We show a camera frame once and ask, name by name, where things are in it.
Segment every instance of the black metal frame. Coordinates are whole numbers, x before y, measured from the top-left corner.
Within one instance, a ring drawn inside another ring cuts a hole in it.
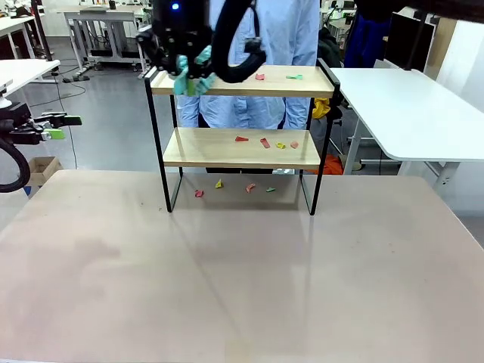
[[[330,100],[331,107],[339,106],[341,103],[340,81],[331,71],[330,67],[328,67],[327,64],[321,58],[318,59],[316,66],[321,68],[323,73],[330,80],[331,84],[334,87],[333,97]],[[314,102],[315,102],[315,99],[312,98],[311,104],[309,106],[308,122],[306,123],[307,130],[309,130],[309,128],[311,127],[312,110],[314,108]],[[333,129],[333,121],[334,119],[331,117],[331,113],[329,112],[326,115],[326,133],[324,134],[323,149],[321,150],[321,156],[320,156],[321,162],[319,164],[318,177],[316,178],[315,193],[312,197],[312,202],[310,201],[311,197],[309,196],[309,189],[306,183],[304,182],[303,170],[299,171],[299,180],[301,181],[302,191],[304,192],[306,205],[308,206],[309,215],[311,216],[313,216],[316,213],[316,206],[318,205],[319,189],[321,188],[321,181],[323,179],[324,165],[326,163],[327,149],[330,144],[331,130]]]
[[[154,78],[155,74],[157,74],[156,67],[151,68],[151,70],[146,73],[146,76],[144,77],[144,88],[146,89],[148,107],[150,108],[151,126],[153,127],[154,143],[157,147],[158,165],[160,166],[161,182],[163,184],[163,193],[165,194],[166,210],[171,213],[173,212],[173,208],[175,208],[176,197],[178,196],[180,184],[182,183],[183,168],[178,168],[180,178],[178,179],[175,186],[175,191],[170,198],[168,181],[166,180],[165,162],[163,160],[163,151],[161,149],[160,132],[158,131],[157,112],[154,108],[153,92],[151,91],[151,80]],[[178,127],[176,122],[175,96],[170,95],[169,100],[172,107],[173,127]]]
[[[333,97],[330,100],[330,105],[332,107],[337,107],[341,102],[340,81],[333,74],[333,72],[331,72],[330,68],[327,66],[327,64],[321,58],[318,59],[317,67],[321,68],[323,73],[326,75],[326,77],[330,80],[331,84],[334,86],[334,93],[333,93]],[[162,148],[161,148],[160,132],[158,131],[157,113],[156,113],[155,108],[154,108],[153,92],[151,91],[151,81],[154,79],[154,76],[156,74],[158,74],[156,67],[151,68],[151,70],[149,70],[147,72],[146,76],[144,77],[144,87],[146,89],[148,106],[149,106],[149,109],[150,109],[151,125],[153,127],[154,142],[155,142],[155,145],[157,147],[158,164],[160,166],[161,181],[163,183],[163,193],[164,193],[164,196],[165,196],[166,209],[168,210],[169,213],[171,213],[173,211],[173,209],[175,208],[176,197],[178,196],[178,191],[180,190],[180,184],[182,183],[183,168],[181,168],[181,167],[178,168],[178,173],[179,173],[180,177],[179,177],[179,179],[176,183],[174,193],[170,198],[169,189],[168,189],[168,181],[166,179],[165,162],[163,160],[163,151],[162,151]],[[178,123],[177,123],[177,116],[176,116],[175,96],[170,95],[169,100],[170,100],[170,107],[172,109],[173,127],[176,128],[176,127],[178,127]],[[308,120],[307,120],[307,124],[306,124],[307,130],[309,130],[309,128],[311,126],[313,108],[314,108],[314,98],[311,99],[311,104],[310,104],[310,107],[309,107]],[[321,180],[322,180],[322,177],[323,177],[324,164],[326,163],[327,149],[328,149],[329,143],[330,143],[331,129],[333,128],[334,119],[330,116],[330,113],[327,115],[326,119],[327,119],[326,134],[324,135],[323,149],[321,151],[321,162],[319,164],[318,177],[316,178],[315,193],[314,193],[314,196],[312,198],[312,201],[310,201],[309,190],[308,190],[308,187],[306,186],[306,183],[304,182],[304,178],[303,178],[304,171],[303,170],[299,171],[299,179],[301,181],[302,190],[304,192],[304,198],[306,199],[306,204],[308,206],[309,215],[311,215],[311,216],[313,216],[316,213],[316,206],[318,205],[319,189],[321,187]]]

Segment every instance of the black monitor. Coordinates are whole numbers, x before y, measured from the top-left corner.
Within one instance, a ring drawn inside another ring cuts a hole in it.
[[[411,49],[417,38],[420,21],[397,13],[392,15],[392,23],[386,45],[385,59],[398,67],[405,68],[410,58]],[[424,71],[432,45],[435,26],[425,23],[418,42],[417,51],[411,64],[411,69]]]

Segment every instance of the orange object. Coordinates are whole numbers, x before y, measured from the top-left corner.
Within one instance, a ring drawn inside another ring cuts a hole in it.
[[[317,169],[306,170],[313,174],[318,174]],[[324,163],[324,175],[343,175],[343,165],[339,157],[334,157],[333,155],[326,156],[326,162]]]

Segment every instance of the black cable cord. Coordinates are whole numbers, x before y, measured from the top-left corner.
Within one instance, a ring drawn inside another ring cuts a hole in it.
[[[62,107],[62,111],[66,112],[66,110],[64,109],[64,105],[62,104],[61,91],[59,90],[59,83],[57,82],[56,76],[54,76],[54,79],[55,79],[55,85],[57,86],[57,95],[59,96],[60,106]],[[73,131],[70,129],[70,126],[68,126],[68,128],[69,128],[69,134],[70,134],[70,144],[73,147],[74,164],[76,165],[76,170],[77,170],[77,155],[76,155],[76,149],[74,147]]]
[[[72,72],[73,70],[77,70],[78,68],[79,68],[79,66],[75,66],[75,67],[74,67],[73,69],[71,69],[71,70],[65,70],[65,71],[63,71],[63,72],[60,72],[60,73],[59,73],[59,72],[56,72],[56,73],[57,73],[57,74],[59,74],[59,75],[62,75],[62,74],[66,74],[66,73]]]
[[[80,85],[74,85],[73,83],[69,83],[69,84],[73,85],[74,87],[82,89],[82,92],[77,93],[75,95],[68,95],[68,96],[61,97],[60,98],[61,100],[65,100],[66,98],[76,97],[76,96],[80,96],[80,95],[85,94],[85,88],[84,87],[81,87]],[[55,101],[58,101],[58,99],[56,98],[55,100],[52,100],[52,101],[42,102],[41,104],[33,104],[30,107],[42,106],[43,104],[51,104],[52,102],[55,102]]]
[[[99,36],[93,36],[92,33],[91,33],[91,30],[88,29],[88,33],[89,35],[98,43],[103,43],[104,46],[106,46],[106,44],[109,44],[110,45],[110,41],[108,38],[106,38],[106,36],[103,36],[103,35],[99,35]]]

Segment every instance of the yellow object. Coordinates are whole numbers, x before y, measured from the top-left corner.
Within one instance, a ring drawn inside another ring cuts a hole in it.
[[[316,98],[315,108],[312,110],[313,119],[322,119],[326,116],[326,113],[330,112],[330,100],[329,98]]]

